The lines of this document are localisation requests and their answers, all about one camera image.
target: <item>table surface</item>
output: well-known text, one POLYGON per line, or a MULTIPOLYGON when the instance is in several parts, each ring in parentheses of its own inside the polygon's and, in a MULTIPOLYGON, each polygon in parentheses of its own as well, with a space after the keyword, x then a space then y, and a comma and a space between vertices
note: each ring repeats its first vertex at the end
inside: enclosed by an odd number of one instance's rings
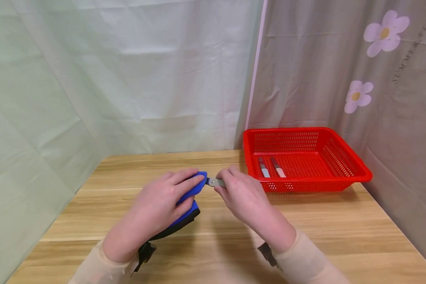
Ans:
MULTIPOLYGON (((214 176, 232 164, 246 170, 240 150, 106 158, 8 283, 67 283, 150 180, 187 167, 214 176)), ((426 284, 426 260, 360 183, 343 192, 269 199, 352 283, 426 284)), ((255 249, 259 237, 234 218, 213 188, 205 187, 196 200, 201 214, 154 241, 157 251, 131 283, 285 283, 255 249)))

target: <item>black wrist strap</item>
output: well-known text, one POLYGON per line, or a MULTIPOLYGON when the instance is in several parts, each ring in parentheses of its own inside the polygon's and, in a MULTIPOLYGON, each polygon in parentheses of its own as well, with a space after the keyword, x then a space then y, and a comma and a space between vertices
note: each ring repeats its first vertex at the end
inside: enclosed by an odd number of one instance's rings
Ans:
POLYGON ((265 260, 267 260, 271 266, 277 266, 278 263, 276 262, 275 257, 273 256, 273 253, 271 252, 271 248, 268 245, 268 243, 264 243, 260 247, 257 248, 260 253, 265 257, 265 260))
POLYGON ((156 251, 156 246, 150 243, 150 241, 162 239, 163 237, 170 236, 171 234, 177 232, 190 222, 194 221, 194 218, 196 218, 200 214, 200 210, 196 209, 193 210, 188 216, 186 216, 185 219, 181 220, 177 224, 166 228, 161 233, 156 234, 151 239, 149 239, 146 243, 144 243, 138 250, 138 257, 139 257, 139 264, 136 266, 136 269, 134 269, 134 273, 138 272, 142 264, 147 263, 153 253, 156 251))

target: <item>beige sleeve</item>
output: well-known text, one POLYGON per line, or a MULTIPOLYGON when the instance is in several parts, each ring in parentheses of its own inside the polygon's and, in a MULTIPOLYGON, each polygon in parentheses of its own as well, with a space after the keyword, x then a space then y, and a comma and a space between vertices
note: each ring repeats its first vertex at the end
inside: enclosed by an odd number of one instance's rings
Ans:
POLYGON ((79 266, 68 284, 125 284, 138 264, 137 256, 129 263, 114 263, 103 253, 100 241, 79 266))
POLYGON ((301 231, 297 230, 294 245, 273 256, 290 284, 350 284, 345 276, 301 231))

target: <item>gray backdrop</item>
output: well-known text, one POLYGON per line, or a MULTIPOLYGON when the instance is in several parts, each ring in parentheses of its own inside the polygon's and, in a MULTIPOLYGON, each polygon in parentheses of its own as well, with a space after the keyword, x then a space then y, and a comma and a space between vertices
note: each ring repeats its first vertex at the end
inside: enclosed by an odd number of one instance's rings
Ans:
POLYGON ((426 258, 426 0, 270 0, 260 52, 249 128, 338 131, 426 258))

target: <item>white flower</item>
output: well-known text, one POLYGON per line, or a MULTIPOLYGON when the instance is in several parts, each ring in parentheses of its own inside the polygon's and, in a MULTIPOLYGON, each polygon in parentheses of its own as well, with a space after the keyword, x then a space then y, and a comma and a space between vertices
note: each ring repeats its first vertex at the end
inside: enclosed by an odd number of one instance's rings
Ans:
POLYGON ((371 96, 368 95, 372 91, 374 85, 371 82, 363 84, 362 81, 352 81, 347 93, 346 105, 344 111, 348 114, 356 111, 358 106, 365 106, 371 102, 371 96))
POLYGON ((372 23, 366 27, 363 38, 372 42, 366 52, 369 57, 375 57, 381 50, 392 51, 398 47, 402 33, 409 26, 409 17, 399 17, 398 13, 389 10, 384 16, 382 24, 372 23))

